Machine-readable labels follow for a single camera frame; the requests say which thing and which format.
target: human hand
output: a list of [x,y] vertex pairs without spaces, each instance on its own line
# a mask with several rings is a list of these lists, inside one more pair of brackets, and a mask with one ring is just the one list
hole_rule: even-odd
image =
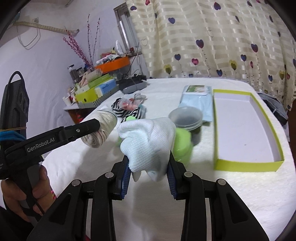
[[[41,166],[39,169],[39,178],[40,180],[33,188],[32,193],[43,211],[46,212],[54,202],[54,199],[49,178],[47,176],[47,170],[44,166]],[[7,207],[22,219],[29,222],[28,217],[22,211],[19,203],[19,201],[26,200],[26,194],[24,194],[24,192],[9,178],[1,181],[1,189]],[[37,205],[34,205],[33,210],[42,216]]]

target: gray cloth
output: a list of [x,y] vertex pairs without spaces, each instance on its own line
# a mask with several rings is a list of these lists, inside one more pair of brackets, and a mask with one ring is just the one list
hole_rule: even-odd
[[269,107],[274,116],[278,119],[282,126],[288,121],[288,115],[283,105],[273,96],[262,92],[257,92],[265,104]]

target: open cardboard box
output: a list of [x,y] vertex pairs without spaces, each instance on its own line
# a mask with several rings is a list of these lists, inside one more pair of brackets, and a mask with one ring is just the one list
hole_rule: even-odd
[[213,90],[215,169],[276,171],[284,161],[277,134],[250,92]]

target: bed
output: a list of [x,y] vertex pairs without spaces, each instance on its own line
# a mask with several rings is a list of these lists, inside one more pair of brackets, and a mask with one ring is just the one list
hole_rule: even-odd
[[[285,161],[277,172],[226,172],[213,170],[213,123],[202,127],[202,140],[194,147],[191,163],[187,167],[202,179],[225,179],[242,198],[264,228],[270,241],[274,241],[288,224],[296,209],[296,173],[291,150],[284,129],[254,89],[242,81],[219,78],[151,79],[141,91],[147,96],[146,118],[168,116],[175,109],[183,87],[188,84],[210,85],[213,89],[248,91],[262,105],[268,115],[283,149]],[[98,107],[110,107],[123,94],[117,92]],[[51,186],[58,196],[74,179],[83,182],[97,179],[111,170],[123,154],[116,145],[116,128],[99,149],[91,149],[80,139],[52,151],[43,165],[48,170]],[[118,240],[180,240],[184,216],[184,202],[175,201],[164,178],[155,183],[142,172],[138,182],[130,181],[124,201],[113,201],[115,231]],[[90,235],[89,204],[87,235]]]

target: rubber band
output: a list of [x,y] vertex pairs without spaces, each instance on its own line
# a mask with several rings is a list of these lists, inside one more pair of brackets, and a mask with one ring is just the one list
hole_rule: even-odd
[[19,130],[26,130],[27,127],[16,127],[16,128],[10,128],[10,129],[1,129],[0,132],[3,132],[3,131],[19,131]]

